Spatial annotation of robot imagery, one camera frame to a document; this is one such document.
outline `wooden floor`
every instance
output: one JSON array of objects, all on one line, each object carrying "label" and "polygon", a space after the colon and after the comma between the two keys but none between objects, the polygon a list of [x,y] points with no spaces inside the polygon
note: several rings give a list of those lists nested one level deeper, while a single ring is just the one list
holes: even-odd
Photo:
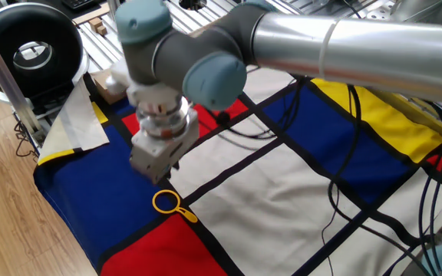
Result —
[{"label": "wooden floor", "polygon": [[[15,119],[0,103],[0,276],[97,275],[68,227],[35,188],[31,156],[15,155]],[[28,143],[21,153],[31,149]]]}]

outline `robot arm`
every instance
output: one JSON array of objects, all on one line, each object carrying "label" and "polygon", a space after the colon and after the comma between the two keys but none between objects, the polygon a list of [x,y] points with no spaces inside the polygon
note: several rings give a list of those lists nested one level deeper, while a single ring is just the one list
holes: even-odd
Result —
[{"label": "robot arm", "polygon": [[172,28],[161,0],[117,10],[125,64],[112,77],[130,86],[137,106],[134,168],[154,182],[168,173],[198,135],[183,96],[224,110],[242,93],[249,64],[442,102],[442,26],[273,11],[248,0],[193,38]]}]

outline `wire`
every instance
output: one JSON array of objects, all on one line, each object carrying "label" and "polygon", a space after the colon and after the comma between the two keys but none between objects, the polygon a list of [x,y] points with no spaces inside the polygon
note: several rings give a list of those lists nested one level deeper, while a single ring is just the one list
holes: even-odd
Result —
[{"label": "wire", "polygon": [[[277,124],[282,123],[282,132],[285,132],[289,127],[291,127],[291,125],[294,123],[294,121],[298,115],[299,99],[300,99],[301,90],[302,90],[303,86],[306,84],[307,80],[308,80],[307,77],[303,77],[301,79],[298,79],[296,82],[295,96],[293,97],[291,104],[289,105],[289,108],[284,109],[284,112],[283,112],[281,118],[277,122]],[[226,130],[228,130],[229,132],[234,133],[238,136],[242,136],[242,137],[250,138],[250,139],[255,139],[255,140],[270,140],[272,138],[277,137],[276,134],[271,134],[271,135],[266,136],[266,134],[271,132],[270,129],[264,130],[263,132],[257,133],[257,134],[240,133],[238,130],[234,130],[232,127],[227,126],[227,123],[229,121],[229,114],[227,114],[226,112],[222,112],[217,116],[211,110],[206,110],[206,111],[216,121],[216,123],[218,123],[218,125],[225,127]]]},{"label": "wire", "polygon": [[[428,101],[426,101],[426,103],[431,105],[434,108],[434,110],[436,111],[436,113],[439,116],[441,123],[442,123],[442,109],[440,109],[438,107],[438,105],[436,105],[435,103],[431,103]],[[436,263],[437,270],[439,271],[439,274],[441,275],[442,270],[441,270],[439,258],[437,257],[436,241],[435,241],[435,237],[434,237],[434,214],[435,214],[435,210],[436,210],[436,202],[437,202],[437,198],[439,196],[440,187],[441,187],[441,184],[439,181],[437,181],[436,189],[434,190],[434,195],[433,195],[433,202],[430,207],[430,226],[429,226],[430,229],[429,230],[430,230],[430,238],[431,238],[431,245],[432,245],[434,262]]]},{"label": "wire", "polygon": [[358,13],[358,11],[356,11],[356,9],[351,5],[351,4],[349,4],[349,2],[347,2],[347,0],[342,0],[351,10],[352,10],[352,12],[354,12],[354,14],[359,18],[359,19],[362,19],[362,17],[359,15],[359,13]]},{"label": "wire", "polygon": [[[334,198],[332,197],[332,190],[333,190],[333,186],[335,185],[335,180],[340,176],[340,174],[342,174],[342,172],[344,171],[345,167],[348,165],[349,161],[352,158],[352,155],[354,154],[355,148],[358,144],[358,134],[361,131],[361,103],[359,101],[359,96],[358,93],[355,89],[354,86],[349,85],[348,84],[348,89],[349,91],[352,93],[352,96],[354,97],[354,102],[355,102],[355,107],[356,107],[356,127],[355,127],[355,134],[354,134],[354,138],[352,141],[352,145],[351,145],[351,149],[349,150],[347,156],[345,157],[344,162],[342,163],[341,167],[339,168],[339,170],[337,171],[337,173],[334,175],[334,177],[332,178],[330,184],[328,185],[328,200],[330,201],[330,204],[332,206],[332,208],[345,220],[347,220],[348,222],[352,223],[352,218],[349,218],[346,214],[344,214],[335,204],[334,202]],[[368,226],[365,225],[359,225],[360,228],[364,229],[367,232],[370,232],[373,235],[378,236],[379,238],[384,239],[385,241],[389,242],[390,244],[392,244],[394,247],[398,248],[399,250],[401,250],[403,253],[406,254],[406,256],[408,256],[418,267],[419,269],[421,269],[424,272],[424,275],[430,275],[426,268],[421,264],[421,262],[417,259],[417,257],[415,257],[412,253],[410,253],[407,249],[405,249],[403,246],[401,246],[400,244],[398,244],[396,241],[392,240],[391,238],[375,231],[372,228],[369,228]]]},{"label": "wire", "polygon": [[[209,127],[207,124],[205,124],[204,122],[199,121],[199,124],[201,124],[203,127],[207,128],[209,131],[213,131],[213,129],[210,128],[210,127]],[[244,146],[244,145],[242,145],[242,144],[240,144],[240,143],[237,143],[237,142],[231,140],[230,138],[226,138],[225,136],[223,136],[223,135],[221,135],[221,134],[218,134],[218,136],[219,136],[219,138],[225,140],[226,142],[231,143],[232,145],[235,145],[235,146],[240,147],[240,148],[242,148],[242,149],[250,150],[250,151],[257,151],[257,150],[260,150],[260,149],[257,149],[257,148],[252,148],[252,147],[249,147],[249,146]]]},{"label": "wire", "polygon": [[[442,158],[442,153],[440,153],[437,157],[436,162],[434,163],[434,168],[439,164],[439,160]],[[419,203],[419,241],[421,241],[422,252],[424,253],[424,258],[426,259],[427,266],[430,269],[430,272],[433,276],[437,276],[436,271],[433,269],[433,264],[430,262],[429,254],[427,254],[426,248],[426,238],[424,236],[424,227],[422,225],[423,215],[424,215],[424,203],[426,201],[427,190],[429,189],[429,184],[432,178],[430,175],[427,177],[426,183],[424,184],[424,189],[422,190],[421,201]]]},{"label": "wire", "polygon": [[33,157],[34,157],[34,161],[35,161],[35,158],[38,158],[38,154],[36,153],[36,151],[35,150],[29,150],[28,151],[28,153],[26,153],[26,154],[20,154],[19,152],[20,152],[20,148],[21,148],[21,145],[23,145],[23,143],[26,141],[26,142],[29,142],[30,144],[32,144],[32,146],[35,148],[35,146],[33,145],[33,143],[30,141],[30,137],[28,137],[28,134],[27,134],[27,129],[26,129],[26,127],[25,127],[25,125],[23,124],[23,122],[21,122],[20,120],[16,123],[16,125],[15,125],[15,128],[13,129],[15,132],[16,132],[16,139],[18,139],[18,140],[20,140],[20,143],[18,144],[18,146],[17,146],[17,148],[16,148],[16,151],[15,151],[15,154],[16,154],[16,156],[18,156],[18,157],[26,157],[26,156],[30,156],[30,155],[33,155]]},{"label": "wire", "polygon": [[[352,116],[354,116],[353,114],[352,114],[352,94],[351,94],[351,91],[350,90],[348,90],[348,94],[349,94],[349,113],[352,115]],[[352,150],[352,153],[351,153],[351,151],[349,150],[349,153],[348,153],[348,155],[349,154],[354,154],[354,150]],[[337,202],[336,202],[336,205],[338,205],[338,200],[340,199],[340,191],[339,191],[339,189],[337,189]],[[331,215],[331,218],[330,218],[330,221],[328,222],[328,224],[322,229],[322,233],[321,233],[321,235],[322,235],[322,242],[323,242],[323,245],[325,246],[325,236],[324,236],[324,233],[325,233],[325,230],[327,230],[327,228],[328,227],[330,227],[330,225],[334,222],[334,219],[335,219],[335,215],[337,214],[337,210],[334,210],[334,213]],[[328,266],[330,267],[330,272],[331,272],[331,276],[333,276],[334,275],[334,268],[332,267],[332,261],[330,260],[330,255],[327,257],[327,260],[328,260]]]}]

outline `metal rod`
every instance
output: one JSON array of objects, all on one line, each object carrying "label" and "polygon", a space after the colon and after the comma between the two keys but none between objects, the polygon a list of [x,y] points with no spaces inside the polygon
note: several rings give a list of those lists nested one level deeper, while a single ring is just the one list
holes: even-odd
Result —
[{"label": "metal rod", "polygon": [[257,64],[442,102],[442,26],[267,14]]},{"label": "metal rod", "polygon": [[35,114],[31,110],[27,100],[23,96],[20,87],[18,87],[18,85],[16,84],[12,73],[9,71],[1,55],[0,88],[3,90],[3,92],[5,92],[6,96],[8,96],[9,101],[12,103],[12,106],[15,108],[18,117],[26,126],[28,132],[31,134],[39,132],[42,129],[40,123],[37,121]]},{"label": "metal rod", "polygon": [[120,0],[107,0],[107,2],[108,8],[110,9],[109,16],[115,21],[115,11],[120,6]]}]

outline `table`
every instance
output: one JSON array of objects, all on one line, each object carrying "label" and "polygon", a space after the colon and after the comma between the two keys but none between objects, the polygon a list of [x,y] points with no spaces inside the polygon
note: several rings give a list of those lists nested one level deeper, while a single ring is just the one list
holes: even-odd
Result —
[{"label": "table", "polygon": [[[197,17],[183,16],[193,22]],[[198,16],[208,20],[209,13]],[[102,18],[113,30],[113,22]],[[174,16],[176,28],[190,28],[183,22]],[[80,25],[85,47],[110,45],[98,54],[89,51],[103,69],[101,61],[120,58],[114,33],[102,41],[86,24]],[[385,274],[401,253],[358,226],[375,228],[410,250],[417,247],[422,186],[428,173],[442,182],[431,165],[442,137],[359,87],[365,123],[357,152],[337,180],[345,195],[338,205],[353,222],[336,217],[322,234],[333,213],[327,186],[347,153],[355,118],[344,84],[312,80],[301,91],[294,124],[283,133],[277,121],[297,93],[295,85],[284,88],[290,80],[280,72],[253,71],[245,93],[228,110],[237,130],[270,128],[277,137],[233,136],[196,107],[199,141],[170,180],[153,186],[127,158],[139,127],[134,109],[125,100],[108,106],[86,76],[91,99],[107,117],[103,127],[110,143],[39,166],[35,183],[101,275],[330,275],[328,256],[336,275]],[[161,189],[178,192],[182,207],[200,221],[154,210],[151,199]],[[161,198],[158,204],[167,209],[173,203]]]}]

